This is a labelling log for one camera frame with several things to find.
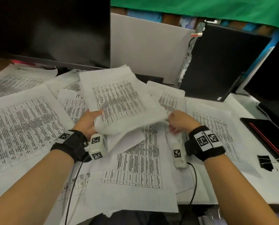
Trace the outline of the person's left forearm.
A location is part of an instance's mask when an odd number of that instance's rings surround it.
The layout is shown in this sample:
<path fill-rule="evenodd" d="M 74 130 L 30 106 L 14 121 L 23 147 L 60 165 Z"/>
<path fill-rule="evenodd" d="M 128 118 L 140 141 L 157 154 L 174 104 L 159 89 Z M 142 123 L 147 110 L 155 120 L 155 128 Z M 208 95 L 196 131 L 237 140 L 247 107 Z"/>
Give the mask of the person's left forearm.
<path fill-rule="evenodd" d="M 0 225 L 43 225 L 74 166 L 55 149 L 0 196 Z"/>

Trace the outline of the person's dark clothing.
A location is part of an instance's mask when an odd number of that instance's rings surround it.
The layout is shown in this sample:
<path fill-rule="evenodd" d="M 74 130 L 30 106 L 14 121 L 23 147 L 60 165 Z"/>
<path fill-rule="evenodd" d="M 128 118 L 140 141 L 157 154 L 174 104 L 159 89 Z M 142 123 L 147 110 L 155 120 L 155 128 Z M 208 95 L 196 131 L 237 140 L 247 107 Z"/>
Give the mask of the person's dark clothing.
<path fill-rule="evenodd" d="M 179 213 L 121 210 L 95 216 L 88 225 L 172 225 L 180 219 Z"/>

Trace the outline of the black computer tower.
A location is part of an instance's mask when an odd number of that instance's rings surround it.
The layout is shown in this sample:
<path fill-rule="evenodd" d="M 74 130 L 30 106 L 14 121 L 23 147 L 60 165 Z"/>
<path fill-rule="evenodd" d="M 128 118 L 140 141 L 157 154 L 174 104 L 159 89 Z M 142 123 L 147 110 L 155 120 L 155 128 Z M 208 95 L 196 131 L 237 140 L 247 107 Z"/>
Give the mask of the black computer tower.
<path fill-rule="evenodd" d="M 175 88 L 186 97 L 224 102 L 271 41 L 254 32 L 200 22 L 189 47 Z"/>

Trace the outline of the person's right forearm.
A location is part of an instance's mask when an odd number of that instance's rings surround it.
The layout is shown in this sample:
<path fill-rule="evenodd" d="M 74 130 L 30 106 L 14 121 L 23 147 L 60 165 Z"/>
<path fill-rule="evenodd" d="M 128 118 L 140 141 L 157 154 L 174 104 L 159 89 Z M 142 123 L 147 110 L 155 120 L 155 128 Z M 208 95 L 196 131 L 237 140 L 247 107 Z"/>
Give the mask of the person's right forearm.
<path fill-rule="evenodd" d="M 228 225 L 279 225 L 279 218 L 226 155 L 204 161 Z"/>

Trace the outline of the person's left hand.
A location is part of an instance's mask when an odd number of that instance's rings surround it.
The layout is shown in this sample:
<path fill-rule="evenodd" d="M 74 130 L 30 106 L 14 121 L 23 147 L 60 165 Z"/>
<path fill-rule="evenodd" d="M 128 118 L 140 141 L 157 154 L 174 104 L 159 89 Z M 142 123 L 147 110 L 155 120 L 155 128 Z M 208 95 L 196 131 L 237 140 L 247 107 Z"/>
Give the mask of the person's left hand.
<path fill-rule="evenodd" d="M 72 130 L 82 132 L 88 140 L 90 140 L 92 135 L 97 133 L 95 130 L 94 120 L 89 117 L 89 112 L 90 111 L 87 110 L 72 128 Z"/>

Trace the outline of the black notebook with red stripe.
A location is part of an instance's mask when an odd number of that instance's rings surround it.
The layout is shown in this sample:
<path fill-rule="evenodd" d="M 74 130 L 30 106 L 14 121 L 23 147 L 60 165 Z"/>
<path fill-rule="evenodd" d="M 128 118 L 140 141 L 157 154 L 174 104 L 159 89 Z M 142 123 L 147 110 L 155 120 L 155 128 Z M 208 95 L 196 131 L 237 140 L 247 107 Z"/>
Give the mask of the black notebook with red stripe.
<path fill-rule="evenodd" d="M 279 128 L 269 120 L 243 117 L 240 121 L 279 162 Z"/>

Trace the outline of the black binder clip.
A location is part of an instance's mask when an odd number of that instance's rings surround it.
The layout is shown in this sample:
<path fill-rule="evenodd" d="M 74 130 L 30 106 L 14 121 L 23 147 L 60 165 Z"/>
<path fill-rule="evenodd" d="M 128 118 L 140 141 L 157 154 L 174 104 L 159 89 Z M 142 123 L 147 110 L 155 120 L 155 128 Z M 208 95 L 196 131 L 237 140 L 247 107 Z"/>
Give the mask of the black binder clip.
<path fill-rule="evenodd" d="M 265 169 L 270 172 L 278 172 L 278 168 L 274 166 L 274 163 L 279 163 L 279 159 L 272 160 L 268 155 L 257 155 L 258 162 L 262 169 Z"/>

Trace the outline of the black flat stand base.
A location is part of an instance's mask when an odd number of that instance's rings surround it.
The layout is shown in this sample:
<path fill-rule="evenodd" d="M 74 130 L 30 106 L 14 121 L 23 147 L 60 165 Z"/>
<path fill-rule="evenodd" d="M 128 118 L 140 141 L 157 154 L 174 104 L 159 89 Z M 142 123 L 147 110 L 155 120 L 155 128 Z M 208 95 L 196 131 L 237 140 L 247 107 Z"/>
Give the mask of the black flat stand base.
<path fill-rule="evenodd" d="M 163 84 L 163 77 L 157 77 L 157 76 L 149 76 L 149 75 L 141 75 L 141 74 L 135 74 L 136 78 L 140 80 L 143 83 L 147 83 L 148 81 L 156 82 L 159 84 Z"/>

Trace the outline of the large black monitor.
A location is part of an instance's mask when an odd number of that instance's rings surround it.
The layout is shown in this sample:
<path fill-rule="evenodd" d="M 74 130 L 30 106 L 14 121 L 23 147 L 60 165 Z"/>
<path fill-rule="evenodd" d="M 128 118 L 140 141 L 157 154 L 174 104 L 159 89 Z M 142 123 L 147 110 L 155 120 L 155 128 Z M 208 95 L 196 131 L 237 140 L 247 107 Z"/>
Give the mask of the large black monitor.
<path fill-rule="evenodd" d="M 111 65 L 111 0 L 0 0 L 0 57 L 57 67 Z"/>

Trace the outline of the green cloth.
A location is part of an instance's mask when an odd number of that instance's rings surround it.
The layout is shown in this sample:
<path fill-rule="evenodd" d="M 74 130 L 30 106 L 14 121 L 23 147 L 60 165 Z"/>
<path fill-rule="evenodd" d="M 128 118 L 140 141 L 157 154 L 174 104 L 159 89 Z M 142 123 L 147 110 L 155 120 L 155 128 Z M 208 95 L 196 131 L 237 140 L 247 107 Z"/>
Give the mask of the green cloth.
<path fill-rule="evenodd" d="M 279 0 L 111 0 L 111 6 L 279 27 Z"/>

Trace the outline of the person's right hand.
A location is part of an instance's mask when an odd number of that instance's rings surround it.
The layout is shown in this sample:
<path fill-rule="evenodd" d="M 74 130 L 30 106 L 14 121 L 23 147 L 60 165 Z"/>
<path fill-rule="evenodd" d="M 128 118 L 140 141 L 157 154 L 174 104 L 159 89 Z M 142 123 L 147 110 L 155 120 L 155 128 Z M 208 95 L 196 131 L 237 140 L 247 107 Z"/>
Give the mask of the person's right hand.
<path fill-rule="evenodd" d="M 192 116 L 188 115 L 185 113 L 185 116 L 183 118 L 184 121 L 184 130 L 182 132 L 186 132 L 187 134 L 189 134 L 190 132 L 192 132 L 194 129 L 198 128 L 201 126 L 201 124 L 196 121 Z"/>

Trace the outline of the printed table paper bundle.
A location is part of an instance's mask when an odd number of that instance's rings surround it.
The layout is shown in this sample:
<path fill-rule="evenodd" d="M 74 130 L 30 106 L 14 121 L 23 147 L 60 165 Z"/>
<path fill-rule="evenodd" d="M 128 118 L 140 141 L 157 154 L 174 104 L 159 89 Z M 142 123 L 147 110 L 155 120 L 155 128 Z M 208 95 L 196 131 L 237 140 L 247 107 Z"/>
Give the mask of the printed table paper bundle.
<path fill-rule="evenodd" d="M 78 73 L 80 89 L 90 111 L 103 110 L 96 132 L 117 135 L 167 121 L 168 113 L 147 92 L 128 66 Z"/>

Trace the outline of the white partition board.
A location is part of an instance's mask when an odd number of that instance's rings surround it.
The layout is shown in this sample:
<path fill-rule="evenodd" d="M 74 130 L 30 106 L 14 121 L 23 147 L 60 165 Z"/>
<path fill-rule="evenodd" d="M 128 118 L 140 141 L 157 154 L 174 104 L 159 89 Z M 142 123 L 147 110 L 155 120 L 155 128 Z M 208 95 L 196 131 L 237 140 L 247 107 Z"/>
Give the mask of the white partition board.
<path fill-rule="evenodd" d="M 195 30 L 111 13 L 111 68 L 175 84 Z"/>

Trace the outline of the black monitor with stand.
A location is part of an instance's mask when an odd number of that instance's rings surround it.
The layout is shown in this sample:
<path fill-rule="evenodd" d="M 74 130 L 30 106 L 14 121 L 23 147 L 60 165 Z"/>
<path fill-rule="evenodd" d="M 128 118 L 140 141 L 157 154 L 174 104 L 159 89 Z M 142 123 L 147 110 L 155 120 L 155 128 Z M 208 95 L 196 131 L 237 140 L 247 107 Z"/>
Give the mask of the black monitor with stand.
<path fill-rule="evenodd" d="M 257 108 L 279 127 L 279 41 L 244 87 Z"/>

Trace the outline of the spread of printed paper sheets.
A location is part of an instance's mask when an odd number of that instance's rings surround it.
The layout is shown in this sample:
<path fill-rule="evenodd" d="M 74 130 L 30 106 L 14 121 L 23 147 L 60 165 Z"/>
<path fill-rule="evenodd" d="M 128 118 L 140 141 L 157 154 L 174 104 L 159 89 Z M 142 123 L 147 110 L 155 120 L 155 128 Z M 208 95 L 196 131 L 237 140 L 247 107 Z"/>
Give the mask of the spread of printed paper sheets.
<path fill-rule="evenodd" d="M 0 191 L 12 185 L 49 152 L 55 138 L 73 122 L 56 104 L 56 99 L 46 86 L 0 98 L 9 102 L 0 108 Z M 76 179 L 69 208 L 67 225 L 82 223 L 107 209 L 95 203 L 86 204 L 87 193 L 92 188 L 94 197 L 102 196 L 98 203 L 110 204 L 110 196 L 118 197 L 115 207 L 122 209 L 177 213 L 178 206 L 170 167 L 167 145 L 162 126 L 144 126 L 126 134 L 112 150 L 133 146 L 130 152 L 114 155 L 118 168 L 93 172 L 95 162 L 84 163 L 76 176 L 81 162 L 77 162 L 69 174 L 44 225 L 65 225 L 70 191 Z"/>

